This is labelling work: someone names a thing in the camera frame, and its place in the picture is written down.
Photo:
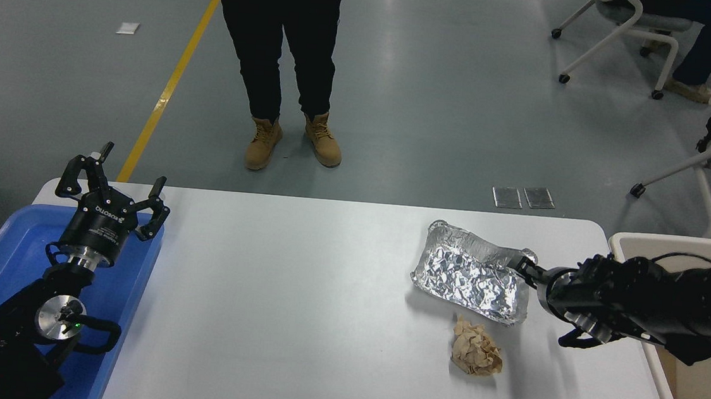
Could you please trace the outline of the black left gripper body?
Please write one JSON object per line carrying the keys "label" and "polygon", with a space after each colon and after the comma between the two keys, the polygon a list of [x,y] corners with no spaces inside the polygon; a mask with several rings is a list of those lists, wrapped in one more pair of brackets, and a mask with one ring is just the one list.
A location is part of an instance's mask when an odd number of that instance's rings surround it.
{"label": "black left gripper body", "polygon": [[109,199],[98,191],[84,193],[60,237],[59,254],[70,261],[78,258],[87,266],[113,267],[130,232],[138,226],[137,214],[128,211],[132,203],[119,190],[112,189]]}

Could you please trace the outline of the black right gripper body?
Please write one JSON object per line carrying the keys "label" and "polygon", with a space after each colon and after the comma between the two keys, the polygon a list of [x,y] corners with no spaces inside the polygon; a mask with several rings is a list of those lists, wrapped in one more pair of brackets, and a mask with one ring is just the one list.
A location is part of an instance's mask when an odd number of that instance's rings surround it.
{"label": "black right gripper body", "polygon": [[547,270],[545,292],[537,292],[541,306],[564,322],[574,323],[588,314],[589,293],[584,289],[588,283],[583,267],[556,267]]}

